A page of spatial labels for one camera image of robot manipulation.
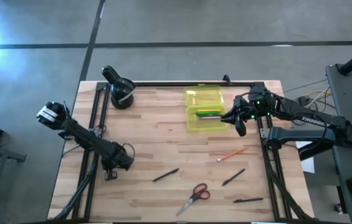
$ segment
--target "scissors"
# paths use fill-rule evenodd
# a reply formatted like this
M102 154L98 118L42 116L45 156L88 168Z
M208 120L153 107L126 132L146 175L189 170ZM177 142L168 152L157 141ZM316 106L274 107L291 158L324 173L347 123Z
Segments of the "scissors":
M198 184L194 188L193 194L190 196L190 198L185 203L185 205L182 206L180 211L176 213L176 216L179 216L181 213L183 213L196 200L198 199L206 200L209 197L211 197L211 194L206 189L207 189L207 184L205 183Z

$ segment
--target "gray floor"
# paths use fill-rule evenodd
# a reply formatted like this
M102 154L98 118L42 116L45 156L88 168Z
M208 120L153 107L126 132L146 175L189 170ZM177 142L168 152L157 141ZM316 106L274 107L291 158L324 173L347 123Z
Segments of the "gray floor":
M87 44L99 0L0 0L0 44ZM352 0L106 0L97 43L352 41ZM0 49L0 128L9 162L0 182L0 223L45 220L64 142L36 119L47 101L72 107L87 49ZM132 80L281 80L289 90L325 78L325 66L352 57L352 46L95 49L87 80L112 65ZM296 98L327 82L288 91ZM307 174L315 215L349 222L338 202L330 153Z

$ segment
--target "black pen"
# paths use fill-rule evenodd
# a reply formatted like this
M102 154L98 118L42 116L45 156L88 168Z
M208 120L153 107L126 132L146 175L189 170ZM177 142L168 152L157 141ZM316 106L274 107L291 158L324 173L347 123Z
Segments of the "black pen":
M243 173L243 171L245 171L245 169L242 169L241 171L239 171L238 173L236 173L236 175L233 175L230 179L224 181L223 184L222 184L222 186L228 184L230 181L232 181L234 178L236 178L239 174Z
M235 201L233 201L234 203L241 203L241 202L254 202L254 201L257 201L257 200L263 200L263 198L251 198L251 199L237 199Z
M177 168L177 169L174 169L174 170L172 170L172 171L170 171L170 172L167 172L167 173L163 174L162 176L155 178L155 180L152 180L152 182L155 182L155 181L157 181L157 180L160 180L160 179L162 179L163 177L166 177L167 175L173 174L173 173L177 172L179 169L180 169L180 168Z

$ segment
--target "wooden table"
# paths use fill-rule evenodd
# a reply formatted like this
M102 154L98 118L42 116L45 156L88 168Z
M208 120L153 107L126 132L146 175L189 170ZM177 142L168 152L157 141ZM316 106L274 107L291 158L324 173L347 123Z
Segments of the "wooden table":
M283 95L280 81L264 81L266 87ZM88 127L96 82L81 82L73 118ZM226 109L234 96L249 87L222 87ZM135 101L126 110L108 104L105 139L120 144L128 142L136 151L129 171L118 169L118 179L104 181L104 170L98 167L90 221L92 222L247 222L273 221L263 154L257 123L248 121L247 135L239 137L234 126L225 131L192 133L187 130L183 87L138 87ZM98 108L96 124L100 117ZM290 122L274 119L274 126L290 127ZM67 142L65 151L75 146ZM226 161L223 155L249 146ZM62 159L49 210L49 217L60 212L77 187L83 149L68 153ZM313 216L302 166L296 149L280 150L287 189L303 210ZM175 168L180 170L165 179L152 182ZM223 181L242 168L246 171L222 187ZM184 205L199 183L207 183L211 198L198 200L182 215L176 212ZM263 201L232 203L242 198L263 197ZM282 203L277 194L280 211Z

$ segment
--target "yellow plastic container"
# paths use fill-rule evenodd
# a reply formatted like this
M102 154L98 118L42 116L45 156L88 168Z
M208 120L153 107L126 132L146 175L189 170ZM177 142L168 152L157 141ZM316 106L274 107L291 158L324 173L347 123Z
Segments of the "yellow plastic container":
M220 110L226 112L223 97L218 85L189 86L184 89L184 101L187 107L187 128L190 131L218 131L228 126L220 119L202 119L196 116L197 110Z

